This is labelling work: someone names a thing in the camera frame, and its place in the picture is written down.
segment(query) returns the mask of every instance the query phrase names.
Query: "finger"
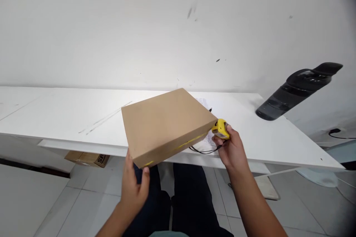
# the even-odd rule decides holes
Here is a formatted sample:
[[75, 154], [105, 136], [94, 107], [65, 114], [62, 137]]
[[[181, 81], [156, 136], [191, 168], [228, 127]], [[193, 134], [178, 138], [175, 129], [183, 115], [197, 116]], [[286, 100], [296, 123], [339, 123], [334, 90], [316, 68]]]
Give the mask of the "finger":
[[221, 140], [219, 137], [217, 137], [215, 135], [211, 139], [217, 146], [223, 144], [223, 140]]
[[130, 155], [129, 149], [127, 150], [126, 158], [125, 158], [125, 171], [128, 173], [130, 178], [136, 177], [135, 169], [134, 169], [134, 162]]
[[238, 133], [237, 131], [235, 131], [235, 130], [231, 127], [231, 125], [228, 125], [228, 126], [226, 127], [226, 129], [227, 129], [227, 132], [230, 134], [230, 138], [231, 138], [231, 140], [232, 140], [233, 143], [236, 142], [236, 141], [241, 141], [239, 133]]
[[218, 150], [218, 153], [219, 153], [219, 156], [220, 156], [220, 159], [221, 161], [223, 162], [223, 164], [226, 166], [226, 165], [229, 165], [229, 157], [226, 153], [226, 150], [225, 150], [225, 147], [221, 147], [219, 150]]
[[146, 201], [149, 190], [149, 168], [145, 167], [142, 171], [142, 181], [139, 196], [143, 201]]

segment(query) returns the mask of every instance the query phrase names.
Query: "white table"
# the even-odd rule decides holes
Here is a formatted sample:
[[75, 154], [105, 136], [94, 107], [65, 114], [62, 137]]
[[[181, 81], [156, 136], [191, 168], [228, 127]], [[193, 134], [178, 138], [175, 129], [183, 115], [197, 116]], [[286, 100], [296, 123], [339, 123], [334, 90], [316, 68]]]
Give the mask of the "white table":
[[[128, 144], [120, 108], [162, 93], [165, 91], [0, 87], [0, 134], [40, 138], [39, 145], [44, 147], [125, 156]], [[239, 131], [253, 172], [270, 174], [265, 163], [344, 169], [285, 117], [265, 121], [256, 116], [254, 111], [263, 102], [258, 94], [190, 94], [206, 99], [216, 117]], [[167, 161], [224, 168], [217, 153], [201, 155], [189, 149]]]

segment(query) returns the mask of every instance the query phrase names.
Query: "cardboard box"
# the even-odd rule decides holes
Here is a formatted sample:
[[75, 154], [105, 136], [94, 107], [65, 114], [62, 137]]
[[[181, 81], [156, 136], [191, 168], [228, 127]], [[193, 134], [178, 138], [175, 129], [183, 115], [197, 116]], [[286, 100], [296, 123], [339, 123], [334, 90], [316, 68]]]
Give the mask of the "cardboard box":
[[109, 157], [110, 156], [104, 154], [69, 151], [65, 159], [79, 165], [104, 168], [109, 160]]
[[130, 155], [154, 166], [203, 140], [217, 118], [186, 90], [178, 89], [121, 109]]

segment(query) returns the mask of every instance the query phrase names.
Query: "hand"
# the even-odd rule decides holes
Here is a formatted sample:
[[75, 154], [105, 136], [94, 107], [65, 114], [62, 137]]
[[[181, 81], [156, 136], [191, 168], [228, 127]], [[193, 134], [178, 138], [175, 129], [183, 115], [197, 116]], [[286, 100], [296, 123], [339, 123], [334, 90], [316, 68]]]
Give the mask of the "hand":
[[230, 140], [223, 143], [223, 140], [217, 136], [213, 136], [212, 140], [222, 147], [218, 150], [221, 161], [228, 171], [244, 171], [249, 170], [247, 157], [242, 144], [240, 135], [230, 125], [227, 126], [227, 131], [230, 134]]
[[148, 197], [149, 168], [145, 167], [142, 172], [142, 182], [137, 184], [134, 163], [129, 150], [125, 159], [122, 175], [121, 201], [118, 206], [125, 210], [128, 219], [133, 220], [140, 212]]

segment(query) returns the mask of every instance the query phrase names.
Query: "left hand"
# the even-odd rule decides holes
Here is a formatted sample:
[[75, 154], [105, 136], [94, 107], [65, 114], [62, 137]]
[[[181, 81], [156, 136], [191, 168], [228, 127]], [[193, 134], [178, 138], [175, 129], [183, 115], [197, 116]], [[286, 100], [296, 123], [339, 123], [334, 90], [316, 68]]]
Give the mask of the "left hand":
[[142, 172], [142, 182], [137, 184], [134, 162], [129, 150], [125, 159], [122, 175], [121, 201], [119, 206], [125, 210], [125, 216], [134, 219], [140, 212], [148, 197], [149, 168], [145, 167]]

